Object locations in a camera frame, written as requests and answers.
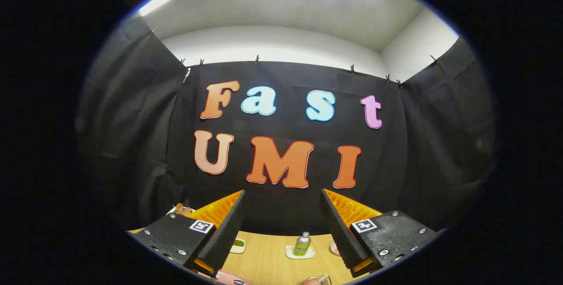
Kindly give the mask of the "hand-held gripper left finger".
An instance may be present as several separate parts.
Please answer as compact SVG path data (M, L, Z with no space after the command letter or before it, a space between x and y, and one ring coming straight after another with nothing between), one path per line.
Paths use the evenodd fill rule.
M245 220L245 190L193 210L182 203L129 235L156 255L214 278Z

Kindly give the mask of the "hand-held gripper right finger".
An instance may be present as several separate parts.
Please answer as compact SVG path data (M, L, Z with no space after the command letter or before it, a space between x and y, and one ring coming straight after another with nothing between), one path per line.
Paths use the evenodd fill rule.
M321 190L320 205L352 277L394 266L442 235L403 211L381 213L328 189Z

